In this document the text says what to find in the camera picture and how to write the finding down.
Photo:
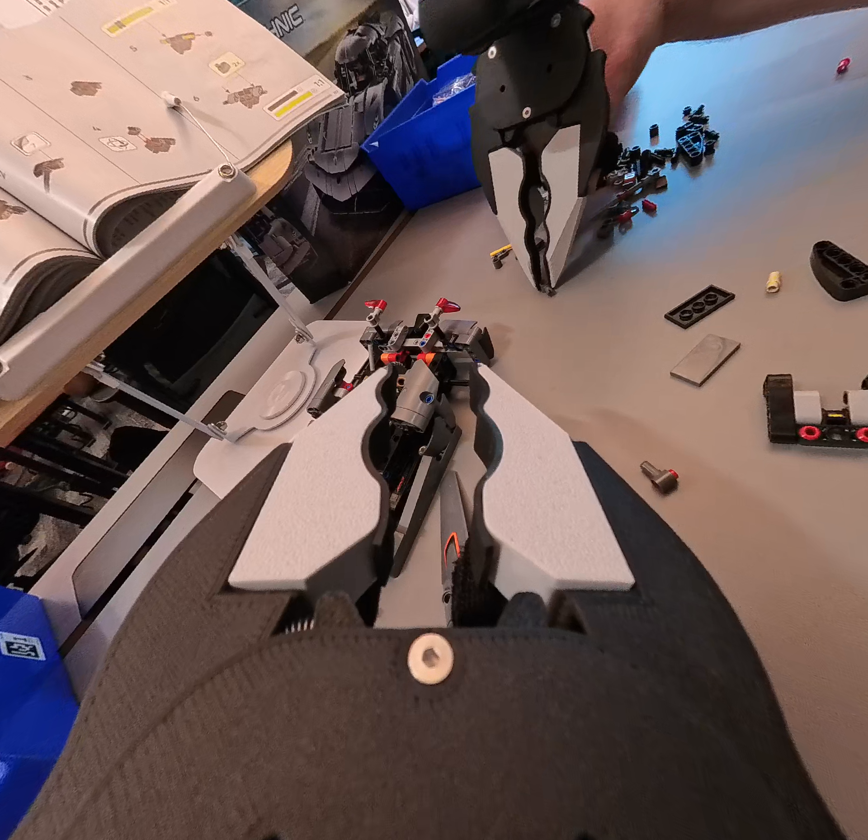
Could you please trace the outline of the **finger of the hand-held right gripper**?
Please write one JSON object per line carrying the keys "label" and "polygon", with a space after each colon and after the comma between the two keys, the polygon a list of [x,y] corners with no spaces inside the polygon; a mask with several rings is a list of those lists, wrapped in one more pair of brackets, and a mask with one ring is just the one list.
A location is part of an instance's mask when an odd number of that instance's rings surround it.
{"label": "finger of the hand-held right gripper", "polygon": [[587,203],[587,190],[580,189],[580,141],[580,125],[562,127],[542,152],[545,198],[540,261],[544,292],[558,287]]}
{"label": "finger of the hand-held right gripper", "polygon": [[489,162],[498,222],[528,281],[537,292],[546,292],[524,157],[514,148],[501,147],[490,153]]}

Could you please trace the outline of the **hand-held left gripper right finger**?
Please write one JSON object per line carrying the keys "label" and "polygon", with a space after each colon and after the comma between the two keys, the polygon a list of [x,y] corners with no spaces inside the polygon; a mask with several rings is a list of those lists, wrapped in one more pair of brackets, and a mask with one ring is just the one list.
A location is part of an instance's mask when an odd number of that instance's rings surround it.
{"label": "hand-held left gripper right finger", "polygon": [[570,435],[487,366],[472,370],[470,395],[484,465],[468,543],[476,582],[545,605],[567,591],[629,591],[635,576]]}

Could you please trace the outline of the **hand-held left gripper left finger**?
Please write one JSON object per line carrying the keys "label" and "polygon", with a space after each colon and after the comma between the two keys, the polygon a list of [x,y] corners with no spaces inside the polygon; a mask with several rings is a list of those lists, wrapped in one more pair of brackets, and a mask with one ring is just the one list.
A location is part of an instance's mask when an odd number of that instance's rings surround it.
{"label": "hand-held left gripper left finger", "polygon": [[363,595],[375,584],[389,492],[371,443],[389,429],[395,381],[396,368],[381,368],[296,436],[228,585]]}

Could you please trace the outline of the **large lego car model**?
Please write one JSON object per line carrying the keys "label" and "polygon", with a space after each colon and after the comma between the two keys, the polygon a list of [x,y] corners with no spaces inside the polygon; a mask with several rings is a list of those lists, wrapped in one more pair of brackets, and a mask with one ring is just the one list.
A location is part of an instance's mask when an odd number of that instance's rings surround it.
{"label": "large lego car model", "polygon": [[456,320],[460,306],[440,298],[431,313],[406,324],[380,324],[387,303],[365,302],[367,327],[360,344],[368,353],[352,379],[336,362],[312,395],[307,412],[316,419],[380,368],[396,368],[396,399],[390,415],[388,457],[379,471],[390,490],[395,528],[392,577],[401,574],[461,436],[449,398],[470,382],[472,367],[495,357],[488,329]]}

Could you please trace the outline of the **black lego plate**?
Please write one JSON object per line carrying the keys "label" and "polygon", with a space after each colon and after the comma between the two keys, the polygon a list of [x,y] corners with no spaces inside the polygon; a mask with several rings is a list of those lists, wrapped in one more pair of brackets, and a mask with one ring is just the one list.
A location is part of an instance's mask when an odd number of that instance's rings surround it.
{"label": "black lego plate", "polygon": [[688,330],[735,299],[735,294],[709,285],[664,314],[664,319],[681,330]]}

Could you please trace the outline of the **grey lego tile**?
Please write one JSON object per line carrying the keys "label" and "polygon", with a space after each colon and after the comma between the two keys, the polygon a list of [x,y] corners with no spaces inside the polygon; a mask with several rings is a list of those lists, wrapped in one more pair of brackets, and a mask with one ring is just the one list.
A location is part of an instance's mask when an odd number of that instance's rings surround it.
{"label": "grey lego tile", "polygon": [[706,335],[669,372],[671,378],[702,387],[741,348],[741,343],[720,335]]}

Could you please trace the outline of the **small black lego assembly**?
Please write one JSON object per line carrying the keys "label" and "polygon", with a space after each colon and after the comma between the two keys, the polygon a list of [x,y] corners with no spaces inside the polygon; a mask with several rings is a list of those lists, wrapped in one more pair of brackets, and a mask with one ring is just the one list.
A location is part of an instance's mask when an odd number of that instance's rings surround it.
{"label": "small black lego assembly", "polygon": [[819,390],[798,390],[789,374],[768,375],[763,384],[769,442],[810,449],[867,450],[867,378],[845,390],[841,404],[826,408]]}

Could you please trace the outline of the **grey pointed lego wing assembly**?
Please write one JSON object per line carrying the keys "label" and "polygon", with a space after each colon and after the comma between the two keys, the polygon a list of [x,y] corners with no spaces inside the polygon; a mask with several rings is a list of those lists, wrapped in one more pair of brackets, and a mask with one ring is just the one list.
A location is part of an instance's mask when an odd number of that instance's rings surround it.
{"label": "grey pointed lego wing assembly", "polygon": [[472,548],[468,545],[469,523],[465,512],[458,473],[448,469],[443,476],[439,496],[440,563],[442,605],[447,627],[472,625],[476,601],[476,577],[473,573]]}

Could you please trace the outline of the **pile of loose lego pieces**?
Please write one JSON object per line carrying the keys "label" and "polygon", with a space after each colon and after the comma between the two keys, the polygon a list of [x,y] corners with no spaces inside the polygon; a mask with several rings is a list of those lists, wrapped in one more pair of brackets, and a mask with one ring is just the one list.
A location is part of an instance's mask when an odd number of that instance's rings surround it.
{"label": "pile of loose lego pieces", "polygon": [[[657,214],[653,196],[667,189],[667,173],[664,172],[667,165],[683,163],[699,166],[715,153],[720,135],[708,126],[709,118],[703,108],[695,111],[686,108],[683,116],[683,123],[675,130],[673,147],[624,148],[616,135],[606,132],[599,140],[594,140],[591,132],[584,132],[582,124],[577,124],[581,126],[580,189],[587,190],[587,203],[580,225],[586,212],[591,211],[590,223],[595,226],[594,236],[597,240],[609,241],[617,231],[626,232],[640,212],[652,216]],[[543,248],[545,198],[541,157],[548,142],[561,127],[553,129],[548,124],[538,123],[530,128],[539,129],[539,139],[544,144],[537,139],[534,143],[524,139],[520,146],[501,147],[514,148],[524,157],[526,180],[531,186],[531,207],[537,223],[537,247],[540,250]],[[491,175],[490,153],[488,167]],[[491,205],[496,215],[495,198]],[[499,270],[508,257],[515,258],[509,242],[491,252],[491,263]]]}

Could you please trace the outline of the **dark lego set box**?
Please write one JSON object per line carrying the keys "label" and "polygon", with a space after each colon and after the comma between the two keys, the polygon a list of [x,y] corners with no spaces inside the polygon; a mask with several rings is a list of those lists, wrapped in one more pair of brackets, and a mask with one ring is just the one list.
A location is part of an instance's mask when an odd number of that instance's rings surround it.
{"label": "dark lego set box", "polygon": [[244,0],[344,94],[294,133],[288,182],[247,236],[309,303],[341,292],[405,205],[363,144],[425,76],[399,0]]}

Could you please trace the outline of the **black curved lego piece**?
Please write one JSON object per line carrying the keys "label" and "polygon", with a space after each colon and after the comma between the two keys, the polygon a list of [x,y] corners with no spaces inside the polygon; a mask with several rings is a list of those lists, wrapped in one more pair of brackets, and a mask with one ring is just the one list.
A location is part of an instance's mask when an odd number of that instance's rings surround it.
{"label": "black curved lego piece", "polygon": [[823,290],[841,303],[867,296],[867,264],[828,240],[813,245],[813,276]]}

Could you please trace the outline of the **lego instruction booklet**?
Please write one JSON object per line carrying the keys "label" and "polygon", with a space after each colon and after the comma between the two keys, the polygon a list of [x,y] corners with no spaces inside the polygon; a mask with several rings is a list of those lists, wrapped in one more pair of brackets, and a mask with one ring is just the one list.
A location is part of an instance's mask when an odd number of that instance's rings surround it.
{"label": "lego instruction booklet", "polygon": [[343,92],[227,0],[1,0],[1,337]]}

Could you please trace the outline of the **blue plastic bin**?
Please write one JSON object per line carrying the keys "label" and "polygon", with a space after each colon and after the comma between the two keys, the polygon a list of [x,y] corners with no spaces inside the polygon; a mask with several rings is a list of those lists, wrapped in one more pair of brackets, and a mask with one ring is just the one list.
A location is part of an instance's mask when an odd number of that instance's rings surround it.
{"label": "blue plastic bin", "polygon": [[472,75],[476,56],[457,55],[431,81],[420,80],[363,142],[363,150],[408,210],[478,188],[469,110],[475,84],[436,102],[447,86]]}

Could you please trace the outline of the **white book stand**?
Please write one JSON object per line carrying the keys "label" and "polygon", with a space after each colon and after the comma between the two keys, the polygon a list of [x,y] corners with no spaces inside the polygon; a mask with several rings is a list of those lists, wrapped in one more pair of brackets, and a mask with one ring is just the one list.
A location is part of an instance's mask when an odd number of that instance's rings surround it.
{"label": "white book stand", "polygon": [[211,173],[73,290],[2,344],[1,443],[35,422],[65,385],[175,288],[287,183],[287,140],[249,173]]}

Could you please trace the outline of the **blue bin white label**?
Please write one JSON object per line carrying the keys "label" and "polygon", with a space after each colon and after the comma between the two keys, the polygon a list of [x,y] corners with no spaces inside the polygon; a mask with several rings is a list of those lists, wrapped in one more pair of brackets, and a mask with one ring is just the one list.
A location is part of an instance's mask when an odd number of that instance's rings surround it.
{"label": "blue bin white label", "polygon": [[54,768],[78,713],[38,597],[1,588],[1,837],[9,838]]}

